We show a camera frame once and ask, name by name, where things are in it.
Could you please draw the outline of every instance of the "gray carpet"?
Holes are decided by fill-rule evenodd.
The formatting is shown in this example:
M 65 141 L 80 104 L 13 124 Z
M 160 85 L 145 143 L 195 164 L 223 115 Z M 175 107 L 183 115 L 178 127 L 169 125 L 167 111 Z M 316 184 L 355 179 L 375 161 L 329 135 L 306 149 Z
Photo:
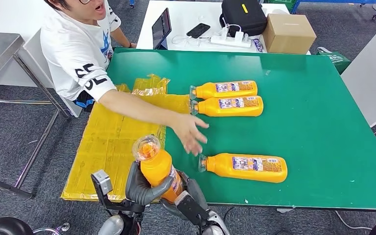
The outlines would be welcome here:
M 110 0 L 122 19 L 122 28 L 133 42 L 137 41 L 148 2 L 137 0 L 134 9 L 126 0 Z M 370 5 L 302 3 L 299 14 L 307 15 L 318 38 L 311 48 L 323 46 L 353 59 L 376 33 L 376 22 L 370 20 L 375 11 Z M 0 98 L 44 99 L 36 88 L 0 86 Z M 52 106 L 0 104 L 0 180 L 13 184 L 32 153 L 35 143 L 50 120 Z M 59 198 L 74 160 L 88 114 L 64 120 L 59 117 L 47 142 L 32 167 L 23 188 L 37 193 L 24 200 L 0 191 L 0 216 L 14 216 L 32 228 L 56 227 L 65 221 L 72 228 L 66 234 L 94 235 L 107 213 L 96 202 L 73 202 Z M 220 215 L 229 207 L 213 207 Z M 376 212 L 341 212 L 353 226 L 372 227 Z M 368 231 L 346 228 L 332 211 L 295 209 L 278 213 L 274 208 L 238 207 L 231 210 L 226 224 L 234 235 L 366 235 Z M 143 222 L 144 235 L 192 235 L 193 227 L 160 205 L 147 208 Z

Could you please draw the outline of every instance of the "black bag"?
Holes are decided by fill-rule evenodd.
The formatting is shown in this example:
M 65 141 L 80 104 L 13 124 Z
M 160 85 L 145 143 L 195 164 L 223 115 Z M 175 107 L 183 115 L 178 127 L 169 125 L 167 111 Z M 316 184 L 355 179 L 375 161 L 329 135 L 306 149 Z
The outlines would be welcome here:
M 249 36 L 262 34 L 266 28 L 267 19 L 258 0 L 223 0 L 221 8 L 221 27 L 237 24 L 241 26 L 241 31 Z M 230 26 L 228 33 L 234 37 L 237 31 L 237 26 Z

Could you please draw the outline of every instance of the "green table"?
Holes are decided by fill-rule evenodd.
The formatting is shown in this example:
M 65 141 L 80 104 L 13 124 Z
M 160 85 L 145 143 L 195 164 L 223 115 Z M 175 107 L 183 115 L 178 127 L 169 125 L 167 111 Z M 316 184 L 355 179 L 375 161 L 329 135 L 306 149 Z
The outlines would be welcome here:
M 324 56 L 117 49 L 108 69 L 116 84 L 137 77 L 171 79 L 169 94 L 190 85 L 255 80 L 259 117 L 207 117 L 205 155 L 283 157 L 288 177 L 273 184 L 197 171 L 171 129 L 165 149 L 176 168 L 198 181 L 209 203 L 376 210 L 376 137 Z

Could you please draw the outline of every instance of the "orange juice bottle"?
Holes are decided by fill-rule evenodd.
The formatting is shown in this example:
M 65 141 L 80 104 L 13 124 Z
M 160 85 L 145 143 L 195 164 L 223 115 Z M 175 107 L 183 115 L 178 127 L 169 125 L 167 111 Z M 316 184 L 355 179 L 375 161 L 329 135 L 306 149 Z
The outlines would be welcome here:
M 183 191 L 181 177 L 172 165 L 171 155 L 161 149 L 153 135 L 138 139 L 133 144 L 133 155 L 141 162 L 141 171 L 151 186 L 158 186 L 168 175 L 174 178 L 171 188 L 162 197 L 173 203 Z
M 191 99 L 245 95 L 257 95 L 257 84 L 255 81 L 207 82 L 199 87 L 191 86 L 189 91 Z
M 200 155 L 200 172 L 211 171 L 222 177 L 280 183 L 286 179 L 283 158 L 263 155 L 220 153 L 213 157 Z
M 210 117 L 259 116 L 263 112 L 260 96 L 209 98 L 204 101 L 191 101 L 191 114 L 205 114 Z

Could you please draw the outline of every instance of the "person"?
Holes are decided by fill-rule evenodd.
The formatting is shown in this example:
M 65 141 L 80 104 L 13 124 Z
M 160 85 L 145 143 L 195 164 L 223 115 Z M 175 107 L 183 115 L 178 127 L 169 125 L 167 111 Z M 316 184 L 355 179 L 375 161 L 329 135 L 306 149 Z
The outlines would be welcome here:
M 151 105 L 119 92 L 106 73 L 113 56 L 111 38 L 136 47 L 120 29 L 120 18 L 107 0 L 44 0 L 52 7 L 41 28 L 41 46 L 57 93 L 90 109 L 99 102 L 107 109 L 141 121 L 169 126 L 187 153 L 202 152 L 207 138 L 197 126 L 201 119 Z

